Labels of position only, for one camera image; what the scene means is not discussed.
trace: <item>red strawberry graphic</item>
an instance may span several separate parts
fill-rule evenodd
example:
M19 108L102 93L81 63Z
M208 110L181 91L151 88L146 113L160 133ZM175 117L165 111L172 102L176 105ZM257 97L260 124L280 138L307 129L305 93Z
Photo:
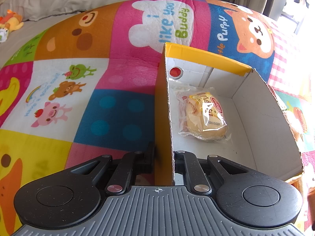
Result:
M65 75L65 76L70 76L71 74L72 74L72 72L71 72L71 71L68 71L68 72L64 73L63 75Z
M37 110L37 111L35 112L35 117L38 118L39 116L41 116L42 113L43 113L43 111L44 111L43 109Z

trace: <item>plastic wrapper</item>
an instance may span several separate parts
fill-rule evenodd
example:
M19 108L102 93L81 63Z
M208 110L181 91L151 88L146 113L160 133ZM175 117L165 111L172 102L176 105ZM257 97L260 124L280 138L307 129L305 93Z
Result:
M214 88L202 89L172 84L179 100L179 134L192 135L204 141L228 140L228 125Z

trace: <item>rainbow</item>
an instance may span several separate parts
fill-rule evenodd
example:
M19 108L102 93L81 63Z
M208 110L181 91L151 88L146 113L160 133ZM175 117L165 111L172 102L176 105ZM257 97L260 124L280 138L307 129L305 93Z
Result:
M34 92L37 91L40 87L41 87L41 85L38 86L37 88L35 88L34 90L32 90L32 92L27 96L27 98L26 98L26 100L25 100L26 103L28 103L28 102L32 99L32 95L33 95Z

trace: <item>cartoon frog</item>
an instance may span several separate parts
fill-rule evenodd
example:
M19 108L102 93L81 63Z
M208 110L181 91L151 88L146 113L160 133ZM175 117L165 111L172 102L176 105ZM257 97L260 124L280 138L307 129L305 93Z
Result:
M87 75L94 75L92 72L96 71L96 69L90 69L90 67L86 68L86 66L83 64L71 65L69 70L70 71L64 73L64 75L66 76L66 79L71 80L77 80L81 77L85 78Z

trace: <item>cartoon duck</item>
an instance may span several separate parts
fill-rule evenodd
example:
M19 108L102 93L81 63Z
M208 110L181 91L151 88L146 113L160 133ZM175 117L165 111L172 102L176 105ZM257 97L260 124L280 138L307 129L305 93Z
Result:
M1 165L9 167L11 157L4 154L1 158ZM9 173L0 180L0 207L2 210L1 220L4 222L5 229L12 235L15 229L16 212L13 200L16 192L21 186L22 179L22 160L17 159Z
M90 69L90 67L86 68L83 64L71 65L69 70L70 71L64 73L64 75L66 76L66 79L71 80L77 80L81 77L85 78L87 75L94 75L92 72L96 71L96 69Z
M0 90L0 116L12 105L19 93L19 88L19 80L12 77L10 79L9 87L7 89Z

